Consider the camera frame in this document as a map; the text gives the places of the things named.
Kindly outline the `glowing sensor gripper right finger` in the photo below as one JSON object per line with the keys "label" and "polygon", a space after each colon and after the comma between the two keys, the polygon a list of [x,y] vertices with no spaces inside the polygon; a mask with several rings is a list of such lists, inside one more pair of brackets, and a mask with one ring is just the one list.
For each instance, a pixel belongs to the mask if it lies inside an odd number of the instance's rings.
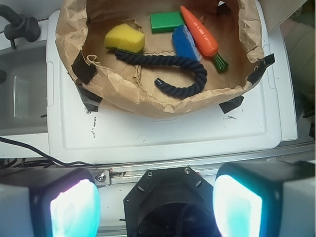
{"label": "glowing sensor gripper right finger", "polygon": [[314,237],[316,165],[310,161],[223,164],[213,210],[224,237]]}

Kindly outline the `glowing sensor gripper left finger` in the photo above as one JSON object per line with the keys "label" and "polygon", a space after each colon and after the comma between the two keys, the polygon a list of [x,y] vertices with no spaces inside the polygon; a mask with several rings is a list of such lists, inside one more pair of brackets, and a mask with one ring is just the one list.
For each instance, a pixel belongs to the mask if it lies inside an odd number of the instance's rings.
{"label": "glowing sensor gripper left finger", "polygon": [[100,205],[88,169],[0,171],[2,237],[94,237],[100,225]]}

